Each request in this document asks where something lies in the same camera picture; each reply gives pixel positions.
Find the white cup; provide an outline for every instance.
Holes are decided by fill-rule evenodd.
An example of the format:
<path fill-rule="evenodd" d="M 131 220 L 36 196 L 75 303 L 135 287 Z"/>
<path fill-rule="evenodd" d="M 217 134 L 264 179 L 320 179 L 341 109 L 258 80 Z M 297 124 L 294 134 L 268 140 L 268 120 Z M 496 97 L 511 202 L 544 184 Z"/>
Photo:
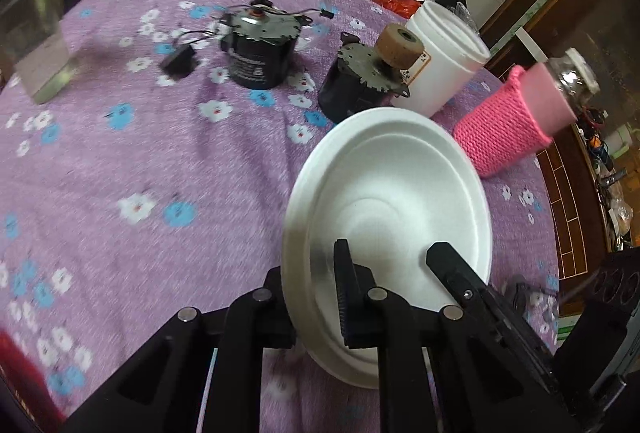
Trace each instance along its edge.
<path fill-rule="evenodd" d="M 453 12 L 433 1 L 425 1 L 406 27 L 420 38 L 424 52 L 402 72 L 411 96 L 392 103 L 430 117 L 484 66 L 489 49 Z"/>

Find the red plastic bag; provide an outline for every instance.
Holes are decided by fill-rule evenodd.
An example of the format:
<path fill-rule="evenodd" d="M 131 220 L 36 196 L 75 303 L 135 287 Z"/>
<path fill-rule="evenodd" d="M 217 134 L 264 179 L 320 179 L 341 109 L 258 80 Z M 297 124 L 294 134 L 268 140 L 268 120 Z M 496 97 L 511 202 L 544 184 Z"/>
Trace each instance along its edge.
<path fill-rule="evenodd" d="M 409 19 L 420 8 L 421 3 L 416 0 L 372 0 L 381 7 L 395 12 L 404 19 Z"/>

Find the floral tablecloth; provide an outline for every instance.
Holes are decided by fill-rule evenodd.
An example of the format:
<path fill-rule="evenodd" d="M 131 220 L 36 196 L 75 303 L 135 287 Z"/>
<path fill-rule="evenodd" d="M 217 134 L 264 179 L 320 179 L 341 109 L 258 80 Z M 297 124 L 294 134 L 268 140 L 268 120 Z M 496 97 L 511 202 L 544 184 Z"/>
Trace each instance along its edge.
<path fill-rule="evenodd" d="M 174 36 L 247 1 L 82 0 L 63 21 L 81 63 L 71 84 L 47 106 L 35 106 L 18 77 L 0 95 L 0 328 L 66 414 L 178 309 L 227 306 L 279 264 L 290 190 L 332 127 L 316 94 L 339 33 L 373 44 L 399 20 L 369 0 L 331 0 L 327 37 L 268 92 L 234 84 L 215 40 L 196 44 L 191 76 L 162 75 Z M 434 119 L 451 130 L 499 85 L 482 70 Z M 492 283 L 522 273 L 557 287 L 535 157 L 484 189 Z M 536 303 L 529 321 L 553 346 Z M 261 431 L 378 428 L 377 392 L 333 379 L 303 350 L 266 354 Z"/>

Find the red fabric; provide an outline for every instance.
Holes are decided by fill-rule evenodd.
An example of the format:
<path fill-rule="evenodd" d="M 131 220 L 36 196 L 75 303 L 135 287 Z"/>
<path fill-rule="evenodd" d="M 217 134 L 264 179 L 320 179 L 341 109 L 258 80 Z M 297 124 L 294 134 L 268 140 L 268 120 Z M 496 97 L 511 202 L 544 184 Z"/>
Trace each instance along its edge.
<path fill-rule="evenodd" d="M 514 66 L 500 90 L 467 113 L 453 129 L 481 177 L 489 177 L 530 153 L 549 146 L 520 93 L 522 66 Z"/>
<path fill-rule="evenodd" d="M 409 19 L 420 8 L 421 3 L 416 0 L 372 0 L 381 7 L 395 12 L 404 19 Z"/>
<path fill-rule="evenodd" d="M 59 431 L 65 418 L 53 404 L 42 374 L 5 331 L 0 331 L 0 368 L 9 388 L 40 429 L 44 433 Z"/>

